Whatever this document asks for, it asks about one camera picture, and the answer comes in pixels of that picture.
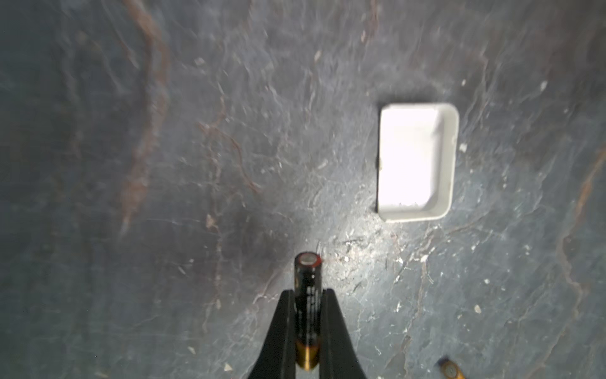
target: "white speck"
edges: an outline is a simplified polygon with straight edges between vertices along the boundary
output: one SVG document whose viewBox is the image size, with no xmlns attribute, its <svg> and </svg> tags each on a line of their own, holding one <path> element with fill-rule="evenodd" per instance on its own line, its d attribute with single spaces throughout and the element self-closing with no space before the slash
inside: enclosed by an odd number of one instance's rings
<svg viewBox="0 0 606 379">
<path fill-rule="evenodd" d="M 206 215 L 206 229 L 217 227 L 217 221 L 210 215 Z"/>
<path fill-rule="evenodd" d="M 322 170 L 324 167 L 326 167 L 326 165 L 328 164 L 328 160 L 325 159 L 322 161 L 322 163 L 320 163 L 320 165 L 318 166 L 318 170 Z"/>
</svg>

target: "brown vein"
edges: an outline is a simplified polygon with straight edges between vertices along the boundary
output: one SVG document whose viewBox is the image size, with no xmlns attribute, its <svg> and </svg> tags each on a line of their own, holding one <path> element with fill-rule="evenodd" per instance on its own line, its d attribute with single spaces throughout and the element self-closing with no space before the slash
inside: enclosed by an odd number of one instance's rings
<svg viewBox="0 0 606 379">
<path fill-rule="evenodd" d="M 545 364 L 551 356 L 553 349 L 558 345 L 560 339 L 568 332 L 568 328 L 570 328 L 572 322 L 574 322 L 579 316 L 579 306 L 581 305 L 583 298 L 587 295 L 588 290 L 584 289 L 579 282 L 572 279 L 572 264 L 566 256 L 566 253 L 564 251 L 564 244 L 572 239 L 574 233 L 577 231 L 577 229 L 582 223 L 582 216 L 585 213 L 585 205 L 587 204 L 587 200 L 589 199 L 593 191 L 593 180 L 596 174 L 601 170 L 602 166 L 604 165 L 604 161 L 606 161 L 606 144 L 602 145 L 598 153 L 598 157 L 594 161 L 591 170 L 589 171 L 589 174 L 587 174 L 586 179 L 581 185 L 581 193 L 579 194 L 579 199 L 577 200 L 576 207 L 574 208 L 574 223 L 564 233 L 564 237 L 559 239 L 558 244 L 556 246 L 556 258 L 558 259 L 558 263 L 562 267 L 562 274 L 564 276 L 564 280 L 576 294 L 576 300 L 574 301 L 574 306 L 572 308 L 570 318 L 564 324 L 564 327 L 562 328 L 554 342 L 549 345 L 544 356 L 530 369 L 528 375 L 526 375 L 526 379 L 532 378 L 532 376 L 536 372 L 545 368 Z"/>
<path fill-rule="evenodd" d="M 225 119 L 226 116 L 227 116 L 227 112 L 225 110 L 225 99 L 222 96 L 221 97 L 221 111 L 219 112 L 217 120 L 210 125 L 205 125 L 202 122 L 198 122 L 198 127 L 204 133 L 215 133 L 216 132 L 219 134 L 219 136 L 221 136 L 221 137 L 225 138 L 227 141 L 229 141 L 229 143 L 234 148 L 234 150 L 236 151 L 236 154 L 238 156 L 238 169 L 240 170 L 240 175 L 242 175 L 244 184 L 246 184 L 246 186 L 248 188 L 250 188 L 251 191 L 259 194 L 258 185 L 250 179 L 250 177 L 244 170 L 244 160 L 242 159 L 242 148 L 240 147 L 240 144 L 234 139 L 234 137 L 230 136 L 229 134 L 227 134 L 224 131 L 222 131 L 221 129 L 219 129 L 219 125 L 221 124 L 221 122 L 223 122 L 223 120 Z"/>
<path fill-rule="evenodd" d="M 128 231 L 132 216 L 141 206 L 147 194 L 149 168 L 147 158 L 154 151 L 157 143 L 158 133 L 168 109 L 168 47 L 162 39 L 162 31 L 152 18 L 151 14 L 145 9 L 142 0 L 123 0 L 128 10 L 128 14 L 140 29 L 145 39 L 146 63 L 145 63 L 145 91 L 151 91 L 148 88 L 149 82 L 155 80 L 155 96 L 147 93 L 147 108 L 149 113 L 145 121 L 145 131 L 139 142 L 139 145 L 133 152 L 133 166 L 128 175 L 128 179 L 122 189 L 122 230 L 125 234 Z M 159 54 L 159 67 L 153 69 L 154 51 Z"/>
</svg>

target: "white container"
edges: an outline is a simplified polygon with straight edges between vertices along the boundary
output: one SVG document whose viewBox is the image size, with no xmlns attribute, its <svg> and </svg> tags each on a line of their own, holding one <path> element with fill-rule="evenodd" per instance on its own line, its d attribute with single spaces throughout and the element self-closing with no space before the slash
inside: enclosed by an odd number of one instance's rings
<svg viewBox="0 0 606 379">
<path fill-rule="evenodd" d="M 379 123 L 377 210 L 388 223 L 450 210 L 459 112 L 451 104 L 390 104 Z"/>
</svg>

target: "aa battery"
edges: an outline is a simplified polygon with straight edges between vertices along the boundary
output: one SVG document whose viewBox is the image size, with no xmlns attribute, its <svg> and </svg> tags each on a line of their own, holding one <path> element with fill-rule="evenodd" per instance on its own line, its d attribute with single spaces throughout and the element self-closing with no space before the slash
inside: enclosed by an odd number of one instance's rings
<svg viewBox="0 0 606 379">
<path fill-rule="evenodd" d="M 295 257 L 295 307 L 297 363 L 313 369 L 320 355 L 320 300 L 322 298 L 322 258 L 303 252 Z"/>
</svg>

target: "marble pattern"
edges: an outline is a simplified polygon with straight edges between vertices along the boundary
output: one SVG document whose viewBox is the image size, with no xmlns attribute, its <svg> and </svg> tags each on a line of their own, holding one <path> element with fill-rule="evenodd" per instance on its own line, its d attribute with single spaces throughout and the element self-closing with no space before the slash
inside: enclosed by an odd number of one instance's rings
<svg viewBox="0 0 606 379">
<path fill-rule="evenodd" d="M 368 378 L 604 376 L 604 2 L 4 7 L 6 377 L 246 378 L 302 250 Z M 375 213 L 392 101 L 461 113 L 442 220 Z"/>
</svg>

